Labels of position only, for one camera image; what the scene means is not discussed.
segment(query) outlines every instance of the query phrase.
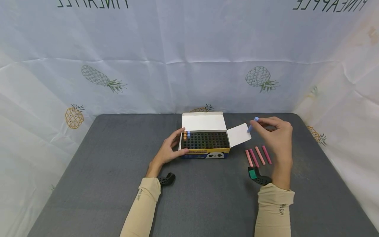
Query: left hand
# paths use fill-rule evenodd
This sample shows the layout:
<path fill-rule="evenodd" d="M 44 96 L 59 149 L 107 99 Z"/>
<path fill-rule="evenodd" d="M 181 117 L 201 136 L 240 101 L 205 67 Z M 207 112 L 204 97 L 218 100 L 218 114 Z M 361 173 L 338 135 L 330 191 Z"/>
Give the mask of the left hand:
<path fill-rule="evenodd" d="M 181 128 L 174 131 L 168 138 L 163 141 L 163 144 L 158 153 L 149 164 L 149 169 L 147 170 L 146 177 L 157 177 L 164 164 L 189 152 L 188 149 L 181 149 L 178 151 L 172 150 L 179 143 L 180 134 L 184 130 L 185 128 Z"/>

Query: blue chalk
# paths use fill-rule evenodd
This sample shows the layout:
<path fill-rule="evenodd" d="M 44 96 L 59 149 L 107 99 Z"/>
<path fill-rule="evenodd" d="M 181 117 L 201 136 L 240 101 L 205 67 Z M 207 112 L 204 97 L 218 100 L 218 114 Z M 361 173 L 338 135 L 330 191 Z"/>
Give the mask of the blue chalk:
<path fill-rule="evenodd" d="M 258 120 L 259 120 L 258 117 L 255 117 L 255 118 L 254 118 L 254 121 L 255 121 L 255 122 L 258 122 Z M 250 132 L 251 129 L 253 129 L 253 126 L 250 125 L 249 128 L 247 129 L 247 132 Z"/>
<path fill-rule="evenodd" d="M 247 132 L 250 132 L 252 128 L 253 126 L 250 125 L 249 128 L 247 129 Z"/>

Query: beige arm sleeve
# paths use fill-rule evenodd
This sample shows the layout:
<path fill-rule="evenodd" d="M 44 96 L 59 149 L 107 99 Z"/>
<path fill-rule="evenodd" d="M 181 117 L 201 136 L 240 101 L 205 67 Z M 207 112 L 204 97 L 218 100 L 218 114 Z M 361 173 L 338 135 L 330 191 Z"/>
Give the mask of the beige arm sleeve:
<path fill-rule="evenodd" d="M 291 237 L 290 205 L 293 191 L 286 191 L 269 183 L 258 193 L 258 216 L 255 237 Z"/>
<path fill-rule="evenodd" d="M 142 179 L 120 237 L 149 237 L 160 194 L 161 184 L 157 178 Z"/>

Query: panda print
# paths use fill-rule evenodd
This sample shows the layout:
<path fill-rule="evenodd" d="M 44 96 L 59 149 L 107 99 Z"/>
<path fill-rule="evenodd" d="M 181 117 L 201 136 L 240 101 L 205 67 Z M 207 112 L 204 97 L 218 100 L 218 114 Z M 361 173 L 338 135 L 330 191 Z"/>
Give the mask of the panda print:
<path fill-rule="evenodd" d="M 208 153 L 206 159 L 214 159 L 214 158 L 224 158 L 223 152 L 212 152 Z"/>

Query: pink chalk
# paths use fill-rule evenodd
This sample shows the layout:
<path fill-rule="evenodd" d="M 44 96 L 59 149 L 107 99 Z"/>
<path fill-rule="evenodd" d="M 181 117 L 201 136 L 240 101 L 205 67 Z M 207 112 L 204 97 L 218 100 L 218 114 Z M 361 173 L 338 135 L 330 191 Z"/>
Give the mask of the pink chalk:
<path fill-rule="evenodd" d="M 267 150 L 266 150 L 266 147 L 265 147 L 265 146 L 262 146 L 262 148 L 263 148 L 263 151 L 265 152 L 265 155 L 266 155 L 266 158 L 267 158 L 268 163 L 271 165 L 272 162 L 271 162 L 270 156 L 268 155 L 268 152 L 267 152 Z"/>
<path fill-rule="evenodd" d="M 255 166 L 259 168 L 259 164 L 258 164 L 257 158 L 254 155 L 253 149 L 249 149 L 249 151 L 250 151 L 251 157 L 253 157 Z"/>
<path fill-rule="evenodd" d="M 248 150 L 245 150 L 245 152 L 246 152 L 247 160 L 249 161 L 250 167 L 254 167 L 254 166 L 253 166 L 253 162 L 251 162 L 251 158 L 250 158 L 250 155 L 249 155 L 249 151 L 248 151 Z"/>
<path fill-rule="evenodd" d="M 262 164 L 263 164 L 263 165 L 266 165 L 266 162 L 265 162 L 265 160 L 263 159 L 263 157 L 262 157 L 262 155 L 261 155 L 261 153 L 260 153 L 260 151 L 259 151 L 259 148 L 258 148 L 257 146 L 255 147 L 255 150 L 257 151 L 258 156 L 259 156 L 259 158 L 260 158 L 261 161 L 262 161 Z"/>

